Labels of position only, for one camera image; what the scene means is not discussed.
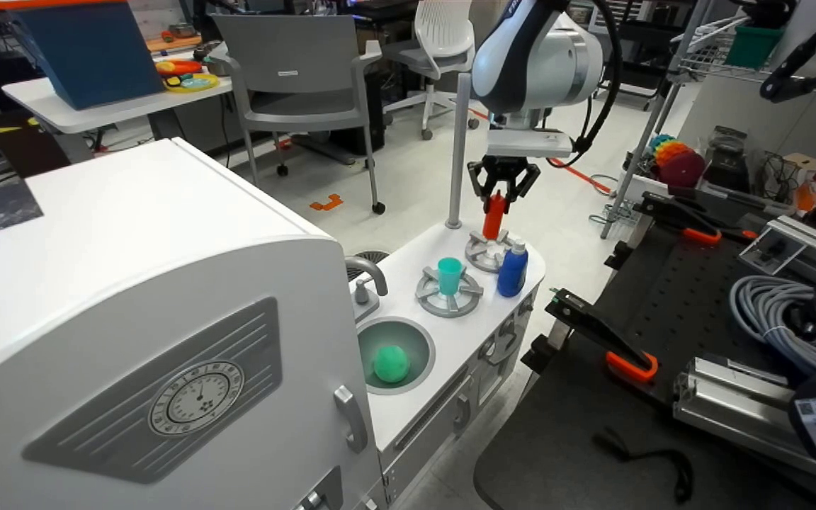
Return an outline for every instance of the floor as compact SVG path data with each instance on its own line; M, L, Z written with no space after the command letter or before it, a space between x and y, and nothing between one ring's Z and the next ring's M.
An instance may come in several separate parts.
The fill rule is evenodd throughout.
M671 112L666 129L668 134L678 134L691 100L694 89L687 89ZM588 154L576 167L591 177L605 177L600 183L615 188L627 150L634 149L644 132L644 105L646 100L620 98L593 154ZM552 126L569 134L578 134L582 119L583 105L555 108L552 113ZM433 119L432 143L421 140L416 123L416 112L398 113L388 126L387 149L378 154L381 195L388 207L387 217L374 217L370 210L370 183L361 164L343 167L299 150L290 157L293 177L279 178L276 170L266 167L266 174L256 177L256 185L340 238L348 255L370 249L394 253L405 238L436 221L446 221L449 210L455 113ZM466 154L472 163L483 160L484 136L484 129L467 134ZM144 126L124 126L109 146L122 150L139 146L143 140L149 140ZM243 157L232 157L231 164L248 174ZM541 285L535 309L548 303L551 289L561 287L588 300L596 300L610 282L605 258L613 253L615 241L629 235L632 227L623 221L610 234L608 241L600 241L599 221L610 198L596 193L593 185L576 178L572 174L551 170L545 163L540 163L540 167L545 170L540 185L527 198L513 205L513 214L506 221L511 234L541 249L548 258L548 282ZM326 214L310 207L311 202L326 202L331 193L343 198L340 207ZM463 195L463 221L483 221L483 205L467 190L467 183ZM527 341L548 334L551 326L552 321L545 313L535 313L527 330ZM455 446L446 446L432 460L425 474L398 501L398 510L484 510L487 504L474 490L474 462L487 440L513 414L525 387L527 370L520 367L484 418L480 418Z

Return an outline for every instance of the chair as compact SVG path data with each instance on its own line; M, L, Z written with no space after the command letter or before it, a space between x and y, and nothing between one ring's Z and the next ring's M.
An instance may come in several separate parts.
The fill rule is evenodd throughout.
M378 195L367 62L358 58L353 17L217 17L231 45L231 78L249 154L258 174L252 132L345 132L362 129L371 210Z
M423 95L387 105L387 113L423 105L421 136L432 140L433 105L452 105L456 95L436 91L446 75L472 72L474 27L467 21L472 0L421 0L415 14L415 40L384 49L384 58L404 62L425 79Z

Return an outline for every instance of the cup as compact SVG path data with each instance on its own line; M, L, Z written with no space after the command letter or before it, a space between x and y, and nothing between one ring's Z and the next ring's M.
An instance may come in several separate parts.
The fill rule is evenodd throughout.
M436 285L440 295L456 295L463 287L466 263L460 258L440 258Z

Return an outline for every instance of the workbench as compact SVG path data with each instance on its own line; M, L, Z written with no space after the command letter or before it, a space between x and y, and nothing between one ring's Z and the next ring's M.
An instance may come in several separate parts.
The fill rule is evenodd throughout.
M694 354L776 364L728 323L725 292L749 272L736 253L734 241L690 248L681 234L651 227L596 307L627 341L660 358L654 389L613 381L599 343L566 338L480 457L483 499L500 510L816 507L816 480L671 419L668 382ZM676 501L676 462L619 462L599 448L608 429L632 450L681 450L694 467L691 501Z

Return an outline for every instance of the blue bottle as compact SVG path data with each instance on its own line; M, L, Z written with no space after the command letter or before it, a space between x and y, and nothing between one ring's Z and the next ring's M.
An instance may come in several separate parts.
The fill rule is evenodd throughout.
M517 297L525 289L525 272L527 272L527 249L523 244L506 249L506 258L496 276L496 292L503 297Z

